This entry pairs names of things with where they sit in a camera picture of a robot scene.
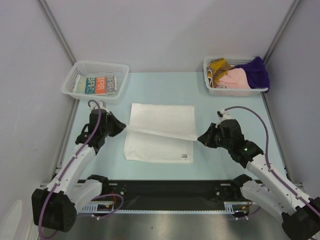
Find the colourful rabbit print towel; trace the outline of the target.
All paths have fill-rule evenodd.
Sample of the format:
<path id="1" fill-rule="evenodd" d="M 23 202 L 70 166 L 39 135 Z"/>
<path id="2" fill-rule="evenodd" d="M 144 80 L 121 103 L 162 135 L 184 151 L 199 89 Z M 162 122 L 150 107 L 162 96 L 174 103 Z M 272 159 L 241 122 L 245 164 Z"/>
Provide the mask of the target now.
<path id="1" fill-rule="evenodd" d="M 85 77 L 78 75 L 73 93 L 85 95 L 111 95 L 117 91 L 118 79 L 115 75 Z"/>

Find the white towel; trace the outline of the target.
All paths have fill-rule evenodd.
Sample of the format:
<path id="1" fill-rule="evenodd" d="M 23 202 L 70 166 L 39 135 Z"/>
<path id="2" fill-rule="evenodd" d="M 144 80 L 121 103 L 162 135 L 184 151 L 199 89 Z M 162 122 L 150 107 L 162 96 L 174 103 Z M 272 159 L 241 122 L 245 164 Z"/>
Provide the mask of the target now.
<path id="1" fill-rule="evenodd" d="M 130 161 L 191 164 L 197 138 L 194 106 L 133 103 L 123 152 Z"/>

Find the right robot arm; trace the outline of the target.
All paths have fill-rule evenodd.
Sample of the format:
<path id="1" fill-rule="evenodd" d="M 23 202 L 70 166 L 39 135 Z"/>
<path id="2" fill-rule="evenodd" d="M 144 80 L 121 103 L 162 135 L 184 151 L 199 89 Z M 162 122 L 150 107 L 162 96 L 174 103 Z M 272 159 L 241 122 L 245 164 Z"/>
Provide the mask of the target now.
<path id="1" fill-rule="evenodd" d="M 245 174 L 236 177 L 236 185 L 230 188 L 234 200 L 246 198 L 258 204 L 280 222 L 291 240 L 309 240 L 319 233 L 320 199 L 311 198 L 268 164 L 263 150 L 245 139 L 237 120 L 211 123 L 197 140 L 209 148 L 226 149 L 235 162 L 262 182 L 258 184 Z"/>

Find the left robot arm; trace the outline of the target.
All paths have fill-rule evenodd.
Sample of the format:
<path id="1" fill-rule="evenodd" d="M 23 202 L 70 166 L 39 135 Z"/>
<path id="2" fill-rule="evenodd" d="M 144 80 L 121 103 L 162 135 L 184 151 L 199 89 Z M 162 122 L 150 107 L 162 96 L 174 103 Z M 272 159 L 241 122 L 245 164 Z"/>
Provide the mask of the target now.
<path id="1" fill-rule="evenodd" d="M 119 198 L 120 204 L 124 204 L 123 196 L 111 191 L 107 177 L 92 174 L 81 187 L 75 186 L 87 165 L 105 144 L 106 138 L 115 137 L 125 128 L 126 125 L 112 112 L 106 109 L 91 111 L 89 122 L 75 140 L 70 158 L 45 188 L 37 188 L 31 196 L 33 222 L 42 239 L 45 238 L 43 228 L 68 232 L 79 212 L 92 200 Z"/>

